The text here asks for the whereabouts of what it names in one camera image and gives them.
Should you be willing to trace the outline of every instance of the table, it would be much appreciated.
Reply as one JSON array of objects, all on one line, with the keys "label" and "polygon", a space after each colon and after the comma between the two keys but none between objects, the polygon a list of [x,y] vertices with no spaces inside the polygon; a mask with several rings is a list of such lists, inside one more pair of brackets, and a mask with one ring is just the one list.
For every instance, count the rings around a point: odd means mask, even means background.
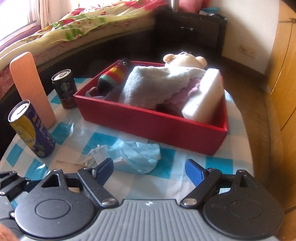
[{"label": "table", "polygon": [[[75,79],[80,89],[91,79]],[[156,168],[146,175],[130,174],[115,170],[104,187],[119,201],[130,199],[176,199],[179,203],[194,185],[185,174],[185,161],[189,158],[204,168],[214,167],[224,174],[235,174],[245,169],[253,175],[252,156],[244,122],[232,97],[225,91],[229,133],[214,156],[161,144],[161,159]],[[44,178],[57,168],[57,160],[81,164],[87,153],[97,145],[112,145],[117,138],[147,142],[147,139],[123,133],[85,121],[78,108],[65,110],[53,90],[48,99],[56,115],[50,128],[56,140],[53,153],[47,158],[38,158],[16,135],[0,161],[0,171],[15,170],[20,176],[31,180]],[[12,201],[17,206],[26,193]]]}]

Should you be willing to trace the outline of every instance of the dark wooden nightstand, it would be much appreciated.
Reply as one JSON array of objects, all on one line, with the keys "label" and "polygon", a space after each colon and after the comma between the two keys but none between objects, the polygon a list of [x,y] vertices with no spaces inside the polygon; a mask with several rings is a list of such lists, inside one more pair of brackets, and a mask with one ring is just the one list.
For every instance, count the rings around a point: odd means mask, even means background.
[{"label": "dark wooden nightstand", "polygon": [[209,67],[217,67],[222,54],[227,20],[198,13],[158,12],[155,25],[155,53],[159,60],[167,53],[191,52],[203,56]]}]

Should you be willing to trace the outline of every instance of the can lid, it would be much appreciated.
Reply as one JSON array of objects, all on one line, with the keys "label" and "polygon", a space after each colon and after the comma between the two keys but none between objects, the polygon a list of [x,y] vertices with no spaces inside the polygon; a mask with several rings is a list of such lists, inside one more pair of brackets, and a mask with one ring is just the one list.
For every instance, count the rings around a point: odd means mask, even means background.
[{"label": "can lid", "polygon": [[52,77],[52,81],[55,80],[61,80],[66,78],[69,74],[71,73],[70,69],[64,69],[62,71],[57,72],[53,77]]},{"label": "can lid", "polygon": [[13,109],[12,111],[9,113],[8,115],[8,121],[9,122],[14,122],[16,121],[18,118],[20,118],[28,109],[30,105],[30,101],[29,100],[23,100],[20,103],[18,103]]}]

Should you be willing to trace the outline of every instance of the white foam block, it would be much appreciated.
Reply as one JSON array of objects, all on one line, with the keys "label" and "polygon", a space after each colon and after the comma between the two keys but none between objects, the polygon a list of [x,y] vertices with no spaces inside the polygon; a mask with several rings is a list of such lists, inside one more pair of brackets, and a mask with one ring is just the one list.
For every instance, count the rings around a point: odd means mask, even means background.
[{"label": "white foam block", "polygon": [[218,69],[208,69],[200,81],[200,91],[190,97],[182,109],[184,118],[201,123],[211,121],[224,95],[224,88]]}]

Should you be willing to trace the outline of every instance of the red box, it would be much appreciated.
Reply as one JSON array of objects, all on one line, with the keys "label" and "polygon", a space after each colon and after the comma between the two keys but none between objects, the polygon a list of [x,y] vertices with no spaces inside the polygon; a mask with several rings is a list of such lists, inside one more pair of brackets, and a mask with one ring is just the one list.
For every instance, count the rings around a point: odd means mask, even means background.
[{"label": "red box", "polygon": [[[137,61],[132,63],[140,66],[164,66]],[[225,98],[221,99],[212,123],[203,124],[153,110],[85,97],[86,91],[97,86],[98,77],[114,65],[103,70],[75,93],[75,101],[85,120],[206,155],[213,155],[217,151],[227,135]]]}]

